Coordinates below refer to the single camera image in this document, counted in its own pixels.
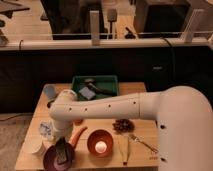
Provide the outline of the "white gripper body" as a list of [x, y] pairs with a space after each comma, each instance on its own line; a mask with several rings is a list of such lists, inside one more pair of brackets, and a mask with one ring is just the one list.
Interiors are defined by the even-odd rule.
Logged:
[[71, 121], [52, 121], [52, 137], [58, 140], [62, 137], [69, 139], [72, 135], [73, 123]]

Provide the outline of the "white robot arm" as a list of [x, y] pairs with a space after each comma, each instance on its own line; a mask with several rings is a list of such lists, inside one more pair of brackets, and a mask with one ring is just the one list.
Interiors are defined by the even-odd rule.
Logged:
[[63, 90], [50, 107], [53, 128], [65, 135], [77, 119], [151, 119], [158, 123], [158, 171], [213, 171], [213, 108], [200, 91], [176, 86], [78, 101]]

